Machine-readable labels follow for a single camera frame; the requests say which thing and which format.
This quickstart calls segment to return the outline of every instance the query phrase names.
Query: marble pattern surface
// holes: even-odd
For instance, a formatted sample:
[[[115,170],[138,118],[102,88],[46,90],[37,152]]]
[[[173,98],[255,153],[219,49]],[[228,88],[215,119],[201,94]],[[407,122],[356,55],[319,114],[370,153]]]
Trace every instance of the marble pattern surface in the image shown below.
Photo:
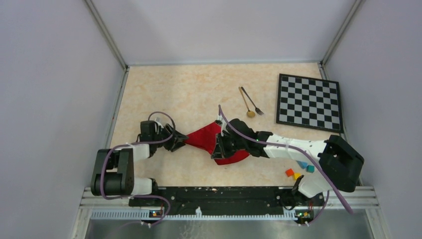
[[[135,141],[140,121],[154,111],[168,113],[177,130],[188,134],[213,122],[218,104],[228,119],[240,118],[255,131],[297,139],[329,138],[330,132],[275,123],[279,73],[321,78],[317,63],[131,67],[111,145]],[[247,118],[239,86],[264,116]],[[160,186],[291,186],[294,181],[285,174],[289,168],[307,174],[295,161],[280,158],[250,156],[218,166],[207,152],[187,145],[173,153],[160,148],[152,158],[136,162],[135,176],[155,178]]]

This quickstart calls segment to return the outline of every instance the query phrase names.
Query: checkered board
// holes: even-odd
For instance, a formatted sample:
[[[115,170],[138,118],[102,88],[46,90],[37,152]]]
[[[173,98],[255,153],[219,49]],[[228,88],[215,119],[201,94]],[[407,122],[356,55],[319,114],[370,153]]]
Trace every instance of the checkered board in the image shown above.
[[[343,133],[338,82],[280,74],[277,123]]]

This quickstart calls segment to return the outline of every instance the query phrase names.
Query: red fabric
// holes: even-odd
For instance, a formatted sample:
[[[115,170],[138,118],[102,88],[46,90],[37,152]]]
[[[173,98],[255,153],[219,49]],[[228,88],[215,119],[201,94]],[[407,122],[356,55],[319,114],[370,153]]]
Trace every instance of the red fabric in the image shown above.
[[[189,139],[185,140],[184,143],[203,149],[211,155],[215,148],[215,135],[220,132],[221,127],[217,123],[213,122],[193,133],[188,134]],[[248,152],[240,150],[230,158],[215,159],[214,161],[218,165],[226,165],[242,161],[248,156]]]

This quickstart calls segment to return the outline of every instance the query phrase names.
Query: white wall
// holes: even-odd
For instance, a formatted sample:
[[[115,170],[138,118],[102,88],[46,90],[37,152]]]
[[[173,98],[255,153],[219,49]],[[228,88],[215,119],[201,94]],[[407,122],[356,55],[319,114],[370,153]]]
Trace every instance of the white wall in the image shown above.
[[[420,0],[366,1],[327,67],[393,238],[422,234],[421,9]]]
[[[0,238],[68,238],[122,70],[82,0],[0,5]]]
[[[93,0],[127,64],[319,61],[354,0]]]

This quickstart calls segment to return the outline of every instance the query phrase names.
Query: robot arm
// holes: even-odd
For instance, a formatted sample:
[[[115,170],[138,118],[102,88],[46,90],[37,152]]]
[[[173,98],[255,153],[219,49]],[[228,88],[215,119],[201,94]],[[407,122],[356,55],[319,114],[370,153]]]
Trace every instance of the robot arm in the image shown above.
[[[187,137],[173,129],[169,124],[163,126],[156,120],[142,121],[140,124],[141,133],[138,134],[137,143],[121,147],[111,153],[107,162],[104,175],[104,192],[106,195],[145,195],[151,194],[155,181],[150,178],[135,178],[133,163],[139,160],[152,157],[158,148],[174,152],[183,145]],[[169,141],[161,144],[147,144],[141,142],[154,142],[168,138]],[[91,192],[100,196],[100,178],[104,160],[110,149],[100,149],[94,165],[94,172],[91,179]]]
[[[325,141],[299,140],[286,138],[267,131],[254,132],[245,122],[239,119],[231,120],[230,124],[242,134],[257,141],[285,144],[286,147],[263,145],[246,140],[223,124],[222,133],[216,136],[216,146],[211,155],[212,158],[223,159],[232,156],[238,150],[246,150],[255,157],[291,158],[313,164],[301,152],[289,147],[295,146],[315,159],[338,190],[344,192],[354,191],[364,160],[341,137],[331,135]],[[299,178],[295,187],[308,198],[331,189],[327,180],[318,172]]]

